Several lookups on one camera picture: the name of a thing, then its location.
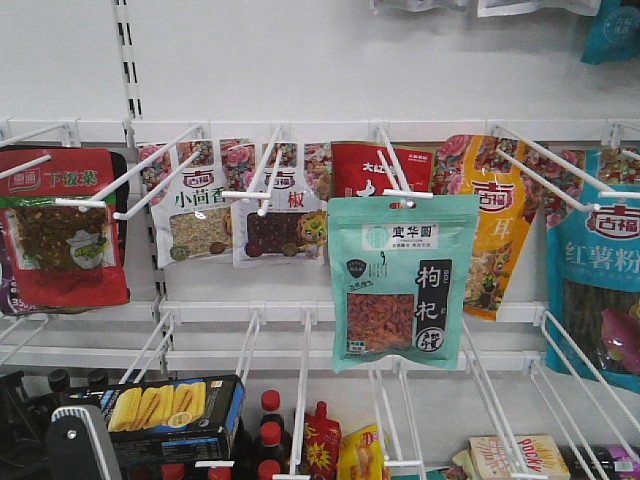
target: mint green package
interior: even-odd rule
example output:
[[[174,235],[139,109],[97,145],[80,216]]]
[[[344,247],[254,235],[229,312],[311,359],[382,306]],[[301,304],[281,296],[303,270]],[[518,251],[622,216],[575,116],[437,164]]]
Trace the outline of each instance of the mint green package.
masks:
[[[390,354],[457,367],[478,198],[329,201],[336,372]]]

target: snack box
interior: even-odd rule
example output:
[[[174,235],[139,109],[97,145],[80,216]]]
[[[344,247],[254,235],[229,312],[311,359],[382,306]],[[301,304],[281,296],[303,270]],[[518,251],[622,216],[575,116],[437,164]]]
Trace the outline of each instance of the snack box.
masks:
[[[236,375],[72,388],[99,403],[120,465],[228,460],[245,388]]]
[[[518,435],[516,441],[528,473],[547,475],[549,480],[569,480],[569,469],[551,435]],[[483,480],[510,480],[509,463],[497,437],[471,437],[471,458]]]

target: black box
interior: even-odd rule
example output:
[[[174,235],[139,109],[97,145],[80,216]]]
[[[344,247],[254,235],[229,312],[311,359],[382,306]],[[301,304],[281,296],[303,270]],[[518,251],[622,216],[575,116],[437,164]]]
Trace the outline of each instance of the black box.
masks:
[[[69,403],[99,399],[121,466],[228,460],[245,388],[237,375],[72,388]]]

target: yellow packet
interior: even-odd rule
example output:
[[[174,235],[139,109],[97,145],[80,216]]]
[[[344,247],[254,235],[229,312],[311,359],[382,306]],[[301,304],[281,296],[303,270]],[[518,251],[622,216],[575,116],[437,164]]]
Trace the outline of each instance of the yellow packet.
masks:
[[[526,145],[487,135],[455,135],[438,151],[435,194],[480,196],[464,310],[495,320],[529,227],[542,200],[542,187],[496,153],[523,160]]]
[[[384,455],[378,427],[369,425],[342,439],[338,480],[384,480]]]

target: red package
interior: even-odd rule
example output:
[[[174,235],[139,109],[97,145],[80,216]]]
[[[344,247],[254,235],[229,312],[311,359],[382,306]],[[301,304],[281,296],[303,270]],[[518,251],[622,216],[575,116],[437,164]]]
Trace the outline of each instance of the red package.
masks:
[[[316,414],[304,415],[302,458],[311,480],[335,480],[342,433],[340,424],[327,418],[326,402],[318,402]]]
[[[393,164],[384,145],[365,142],[334,142],[331,144],[336,197],[370,197],[382,195],[392,188],[378,157],[378,151]],[[437,149],[394,147],[400,166],[414,192],[427,192],[431,183],[433,158]]]
[[[114,179],[105,149],[0,152],[0,169],[51,155],[51,160],[0,180],[0,218],[22,299],[55,307],[128,301],[120,261],[115,195],[106,209],[55,206],[56,197],[88,198]]]

